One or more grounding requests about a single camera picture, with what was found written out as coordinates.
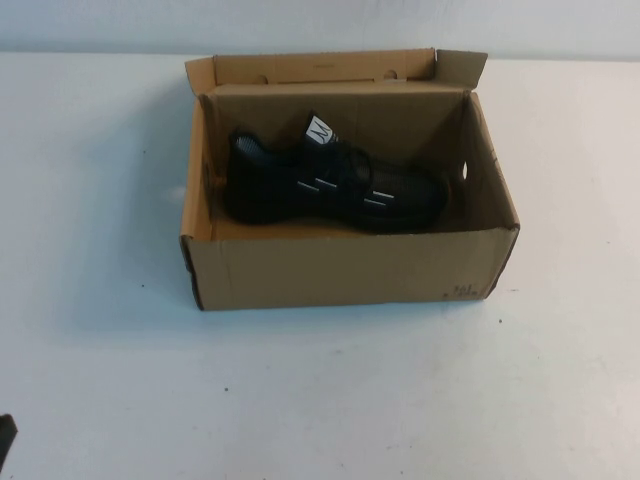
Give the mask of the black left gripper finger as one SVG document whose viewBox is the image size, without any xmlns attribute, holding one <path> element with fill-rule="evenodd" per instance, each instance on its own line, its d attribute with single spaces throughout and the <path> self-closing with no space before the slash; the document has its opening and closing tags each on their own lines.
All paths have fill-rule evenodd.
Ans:
<svg viewBox="0 0 640 480">
<path fill-rule="evenodd" d="M 0 452 L 8 453 L 17 435 L 18 429 L 10 414 L 0 416 Z"/>
</svg>

